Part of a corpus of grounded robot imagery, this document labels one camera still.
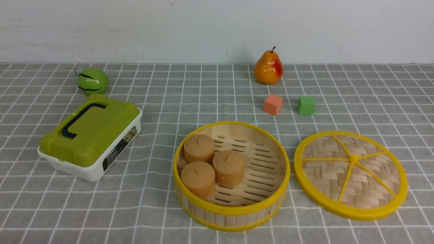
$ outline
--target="green cube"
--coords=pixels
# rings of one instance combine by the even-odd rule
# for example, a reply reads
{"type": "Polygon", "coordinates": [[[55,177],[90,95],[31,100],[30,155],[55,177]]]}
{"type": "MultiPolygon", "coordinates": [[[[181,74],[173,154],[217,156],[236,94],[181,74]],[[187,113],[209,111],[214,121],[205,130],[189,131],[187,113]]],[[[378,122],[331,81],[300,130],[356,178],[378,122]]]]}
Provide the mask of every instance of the green cube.
{"type": "Polygon", "coordinates": [[[299,97],[297,113],[299,115],[312,115],[315,112],[315,99],[311,96],[299,97]]]}

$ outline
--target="wall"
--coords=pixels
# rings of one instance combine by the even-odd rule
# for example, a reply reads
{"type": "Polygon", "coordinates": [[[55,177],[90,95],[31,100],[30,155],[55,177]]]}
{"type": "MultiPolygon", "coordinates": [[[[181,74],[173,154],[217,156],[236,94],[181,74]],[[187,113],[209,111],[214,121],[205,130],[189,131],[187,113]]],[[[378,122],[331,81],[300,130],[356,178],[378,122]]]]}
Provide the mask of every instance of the wall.
{"type": "Polygon", "coordinates": [[[0,62],[434,63],[433,0],[0,0],[0,62]]]}

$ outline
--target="toy pear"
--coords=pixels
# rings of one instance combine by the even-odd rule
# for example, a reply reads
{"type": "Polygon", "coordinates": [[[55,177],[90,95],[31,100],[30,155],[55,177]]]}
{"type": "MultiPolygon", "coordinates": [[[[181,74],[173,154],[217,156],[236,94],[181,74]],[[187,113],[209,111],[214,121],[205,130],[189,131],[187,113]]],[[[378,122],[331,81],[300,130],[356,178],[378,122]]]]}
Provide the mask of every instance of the toy pear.
{"type": "Polygon", "coordinates": [[[283,76],[283,65],[279,55],[274,52],[274,49],[264,52],[262,57],[256,62],[254,75],[256,81],[266,85],[278,83],[283,76]]]}

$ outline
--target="white plastic box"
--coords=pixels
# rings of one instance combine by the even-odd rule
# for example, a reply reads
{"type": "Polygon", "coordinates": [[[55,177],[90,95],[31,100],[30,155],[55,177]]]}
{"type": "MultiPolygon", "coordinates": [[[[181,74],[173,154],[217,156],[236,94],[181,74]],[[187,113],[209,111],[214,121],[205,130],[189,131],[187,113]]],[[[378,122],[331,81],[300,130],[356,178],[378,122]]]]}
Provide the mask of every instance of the white plastic box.
{"type": "Polygon", "coordinates": [[[122,131],[121,134],[113,141],[107,150],[101,154],[94,164],[89,167],[80,167],[75,164],[61,161],[55,157],[46,155],[39,150],[38,154],[41,158],[45,158],[50,162],[51,166],[57,170],[66,172],[68,174],[83,178],[87,181],[98,181],[103,177],[105,172],[110,168],[113,162],[119,155],[130,145],[133,139],[141,131],[141,116],[142,110],[139,108],[137,117],[122,131]]]}

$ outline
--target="box handle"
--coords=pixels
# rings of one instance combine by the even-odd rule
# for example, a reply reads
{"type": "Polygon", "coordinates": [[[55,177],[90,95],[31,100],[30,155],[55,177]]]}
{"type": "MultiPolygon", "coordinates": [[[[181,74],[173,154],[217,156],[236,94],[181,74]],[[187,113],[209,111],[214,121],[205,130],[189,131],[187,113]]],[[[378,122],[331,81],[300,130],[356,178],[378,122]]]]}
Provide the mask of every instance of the box handle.
{"type": "Polygon", "coordinates": [[[102,109],[106,108],[106,106],[101,105],[99,103],[91,103],[91,104],[89,104],[79,114],[77,114],[77,116],[75,116],[65,127],[63,127],[63,129],[62,129],[62,135],[65,136],[65,137],[74,139],[77,136],[77,134],[70,133],[68,131],[69,127],[72,126],[72,124],[74,124],[81,116],[83,116],[84,113],[87,112],[89,110],[89,108],[91,108],[91,107],[98,107],[98,108],[102,108],[102,109]]]}

